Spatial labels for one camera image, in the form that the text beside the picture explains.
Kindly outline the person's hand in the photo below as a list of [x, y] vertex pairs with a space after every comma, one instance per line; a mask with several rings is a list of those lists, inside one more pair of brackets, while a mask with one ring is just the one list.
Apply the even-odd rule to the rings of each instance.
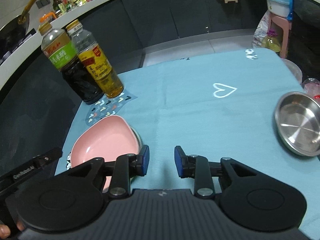
[[[18, 221], [16, 226], [20, 231], [24, 230], [24, 225], [22, 224], [21, 221]], [[0, 238], [1, 239], [9, 238], [10, 234], [11, 234], [10, 228], [7, 225], [0, 224]]]

